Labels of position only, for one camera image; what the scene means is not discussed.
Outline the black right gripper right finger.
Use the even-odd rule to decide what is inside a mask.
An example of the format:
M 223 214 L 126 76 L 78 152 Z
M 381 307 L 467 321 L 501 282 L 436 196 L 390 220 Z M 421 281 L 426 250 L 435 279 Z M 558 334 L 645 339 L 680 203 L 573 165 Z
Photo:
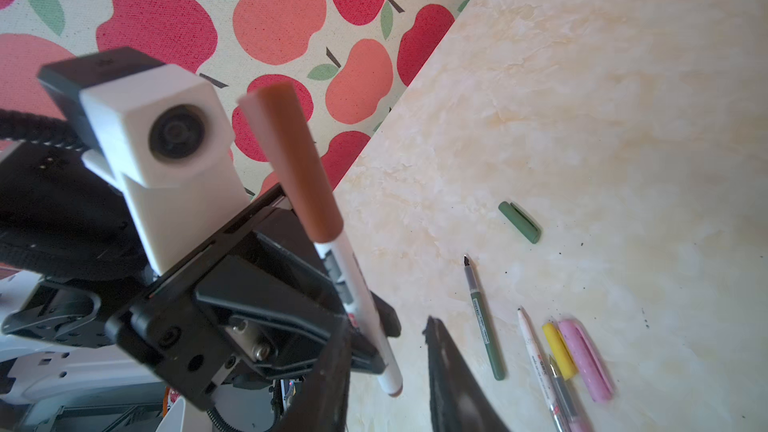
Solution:
M 430 316 L 423 334 L 428 351 L 432 429 L 508 431 L 483 393 L 444 323 Z

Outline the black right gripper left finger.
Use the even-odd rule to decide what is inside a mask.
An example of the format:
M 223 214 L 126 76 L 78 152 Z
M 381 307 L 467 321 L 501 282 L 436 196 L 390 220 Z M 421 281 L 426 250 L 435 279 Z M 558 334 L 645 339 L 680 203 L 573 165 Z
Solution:
M 303 388 L 273 431 L 345 431 L 351 375 L 351 332 L 343 319 Z

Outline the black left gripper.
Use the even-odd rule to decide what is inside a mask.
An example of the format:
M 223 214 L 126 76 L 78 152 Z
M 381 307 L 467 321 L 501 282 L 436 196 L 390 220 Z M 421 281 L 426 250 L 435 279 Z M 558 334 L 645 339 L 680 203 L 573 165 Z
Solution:
M 106 332 L 207 410 L 224 382 L 307 375 L 351 299 L 276 186 L 123 305 Z

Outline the pink pen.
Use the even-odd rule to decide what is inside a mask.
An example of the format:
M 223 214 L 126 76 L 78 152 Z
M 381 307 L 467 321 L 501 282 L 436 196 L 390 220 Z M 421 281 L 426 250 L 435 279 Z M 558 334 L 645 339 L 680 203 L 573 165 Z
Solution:
M 548 363 L 552 374 L 553 386 L 561 409 L 567 420 L 569 430 L 576 432 L 592 432 L 592 426 L 587 420 L 585 413 L 576 405 L 576 402 L 571 395 L 570 388 L 555 359 L 551 355 L 548 356 Z

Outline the white pen brown end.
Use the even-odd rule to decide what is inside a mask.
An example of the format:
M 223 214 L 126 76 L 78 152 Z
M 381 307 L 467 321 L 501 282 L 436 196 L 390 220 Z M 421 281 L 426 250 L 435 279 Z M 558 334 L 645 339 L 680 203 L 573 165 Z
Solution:
M 384 370 L 378 378 L 382 390 L 398 397 L 403 390 L 403 377 L 347 234 L 342 231 L 332 241 L 314 246 L 351 324 L 375 346 L 383 360 Z

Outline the brown pen cap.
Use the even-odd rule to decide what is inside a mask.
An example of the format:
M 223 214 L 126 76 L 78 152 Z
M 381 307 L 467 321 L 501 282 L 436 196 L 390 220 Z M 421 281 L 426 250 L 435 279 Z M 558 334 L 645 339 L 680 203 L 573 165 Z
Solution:
M 320 244 L 336 240 L 343 218 L 294 86 L 281 82 L 255 90 L 238 106 L 307 236 Z

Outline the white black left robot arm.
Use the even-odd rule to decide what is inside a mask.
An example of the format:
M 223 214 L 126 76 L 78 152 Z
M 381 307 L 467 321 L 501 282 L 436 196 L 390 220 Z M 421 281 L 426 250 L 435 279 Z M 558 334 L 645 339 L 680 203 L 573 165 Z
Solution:
M 41 275 L 4 334 L 53 345 L 116 346 L 213 412 L 223 383 L 381 374 L 384 359 L 347 321 L 341 275 L 326 271 L 280 188 L 235 216 L 157 279 L 124 198 L 77 150 L 23 143 L 1 159 L 1 260 Z M 338 371 L 325 366 L 339 363 Z

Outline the dark green pen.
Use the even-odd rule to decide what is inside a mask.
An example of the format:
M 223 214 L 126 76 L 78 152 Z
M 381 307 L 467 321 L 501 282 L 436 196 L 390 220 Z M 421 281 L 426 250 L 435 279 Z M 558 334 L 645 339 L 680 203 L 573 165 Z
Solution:
M 469 287 L 471 304 L 478 322 L 483 345 L 485 347 L 492 374 L 497 381 L 505 378 L 505 369 L 493 330 L 487 305 L 474 270 L 473 262 L 468 255 L 463 256 L 463 266 Z

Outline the white pen yellow end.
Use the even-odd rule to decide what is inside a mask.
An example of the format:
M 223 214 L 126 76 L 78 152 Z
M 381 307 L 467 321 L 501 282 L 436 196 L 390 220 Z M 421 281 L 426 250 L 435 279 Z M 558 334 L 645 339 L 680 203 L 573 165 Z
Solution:
M 566 419 L 564 412 L 560 407 L 557 393 L 554 389 L 549 373 L 545 368 L 544 357 L 534 336 L 527 314 L 522 307 L 517 309 L 517 316 L 527 355 L 530 359 L 534 374 L 544 397 L 546 407 L 553 420 L 555 429 L 558 432 L 570 431 L 568 420 Z

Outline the yellow pen cap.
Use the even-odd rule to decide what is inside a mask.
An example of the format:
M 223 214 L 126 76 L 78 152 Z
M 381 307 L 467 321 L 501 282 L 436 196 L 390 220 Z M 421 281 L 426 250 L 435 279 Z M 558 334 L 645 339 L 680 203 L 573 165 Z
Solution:
M 547 322 L 542 326 L 542 331 L 562 377 L 565 380 L 572 379 L 578 374 L 578 368 L 571 357 L 559 328 L 553 322 Z

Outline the dark green pen cap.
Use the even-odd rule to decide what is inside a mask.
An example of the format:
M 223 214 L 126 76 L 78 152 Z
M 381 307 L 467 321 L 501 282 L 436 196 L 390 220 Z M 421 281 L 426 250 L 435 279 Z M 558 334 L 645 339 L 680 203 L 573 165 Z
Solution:
M 498 205 L 498 210 L 531 244 L 537 244 L 540 241 L 541 228 L 515 203 L 502 201 Z

